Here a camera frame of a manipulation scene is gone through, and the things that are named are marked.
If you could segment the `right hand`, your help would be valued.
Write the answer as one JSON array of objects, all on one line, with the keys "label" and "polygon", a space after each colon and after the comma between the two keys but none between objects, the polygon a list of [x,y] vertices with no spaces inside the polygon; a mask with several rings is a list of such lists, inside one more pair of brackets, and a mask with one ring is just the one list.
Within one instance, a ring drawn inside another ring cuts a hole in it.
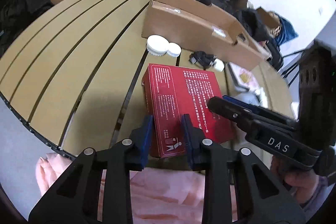
[{"label": "right hand", "polygon": [[306,213],[314,214],[324,203],[331,188],[326,177],[307,172],[286,172],[280,174],[282,162],[275,156],[272,159],[271,171],[291,187],[296,188],[293,197]]}]

